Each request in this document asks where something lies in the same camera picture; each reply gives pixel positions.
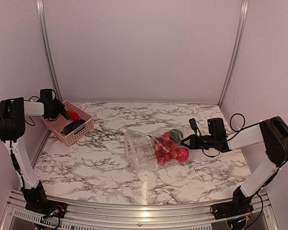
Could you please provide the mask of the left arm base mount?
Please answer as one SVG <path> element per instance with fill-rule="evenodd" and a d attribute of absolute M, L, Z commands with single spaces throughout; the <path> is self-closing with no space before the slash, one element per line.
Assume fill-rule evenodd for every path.
<path fill-rule="evenodd" d="M 27 201 L 25 208 L 35 213 L 43 214 L 44 218 L 59 217 L 61 219 L 65 216 L 67 204 L 46 198 L 44 200 Z"/>

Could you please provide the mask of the clear zip top bag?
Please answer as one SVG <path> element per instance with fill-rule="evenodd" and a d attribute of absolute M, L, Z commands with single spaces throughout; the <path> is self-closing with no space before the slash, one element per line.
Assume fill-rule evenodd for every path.
<path fill-rule="evenodd" d="M 124 151 L 129 164 L 137 172 L 154 172 L 160 169 L 169 168 L 191 159 L 191 151 L 189 150 L 189 158 L 185 162 L 172 160 L 159 166 L 154 157 L 154 137 L 159 137 L 166 131 L 171 129 L 158 129 L 149 133 L 144 133 L 135 130 L 126 130 L 124 132 Z"/>

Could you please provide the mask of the red fake pepper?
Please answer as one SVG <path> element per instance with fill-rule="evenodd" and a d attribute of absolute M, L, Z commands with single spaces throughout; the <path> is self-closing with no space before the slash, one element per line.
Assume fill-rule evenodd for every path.
<path fill-rule="evenodd" d="M 68 110 L 67 112 L 68 112 L 68 114 L 69 114 L 69 118 L 70 118 L 72 121 L 80 120 L 79 115 L 78 115 L 75 111 Z"/>

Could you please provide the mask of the green fake cucumber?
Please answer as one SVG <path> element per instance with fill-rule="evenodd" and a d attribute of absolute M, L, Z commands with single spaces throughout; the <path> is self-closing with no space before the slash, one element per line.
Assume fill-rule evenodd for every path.
<path fill-rule="evenodd" d="M 63 107 L 63 108 L 60 110 L 60 114 L 61 114 L 66 120 L 69 120 L 69 119 L 70 119 L 70 115 L 69 115 L 68 111 L 65 109 L 65 107 Z"/>

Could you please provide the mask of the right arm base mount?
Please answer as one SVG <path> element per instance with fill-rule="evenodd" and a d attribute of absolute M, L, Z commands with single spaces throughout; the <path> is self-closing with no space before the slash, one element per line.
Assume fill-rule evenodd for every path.
<path fill-rule="evenodd" d="M 210 207 L 210 213 L 214 215 L 215 219 L 230 218 L 246 213 L 253 212 L 254 208 L 251 202 L 244 205 L 235 205 L 233 201 L 213 204 Z"/>

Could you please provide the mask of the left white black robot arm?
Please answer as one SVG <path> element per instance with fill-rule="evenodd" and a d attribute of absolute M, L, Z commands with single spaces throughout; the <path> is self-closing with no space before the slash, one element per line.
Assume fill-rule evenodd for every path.
<path fill-rule="evenodd" d="M 57 99 L 53 89 L 41 89 L 35 102 L 22 97 L 0 102 L 0 140 L 8 150 L 19 177 L 26 208 L 35 212 L 47 213 L 55 209 L 63 212 L 66 204 L 47 199 L 44 187 L 33 170 L 24 141 L 25 119 L 56 119 L 63 110 L 64 105 Z"/>

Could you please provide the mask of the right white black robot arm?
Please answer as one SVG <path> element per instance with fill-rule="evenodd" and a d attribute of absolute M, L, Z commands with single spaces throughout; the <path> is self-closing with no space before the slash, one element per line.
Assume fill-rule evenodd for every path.
<path fill-rule="evenodd" d="M 279 116 L 242 127 L 227 135 L 222 118 L 208 119 L 208 135 L 202 135 L 195 119 L 189 120 L 194 134 L 181 140 L 181 145 L 190 150 L 215 149 L 220 153 L 230 152 L 247 146 L 262 144 L 265 157 L 251 176 L 233 193 L 228 204 L 231 214 L 237 215 L 247 202 L 263 187 L 267 186 L 288 161 L 288 126 Z"/>

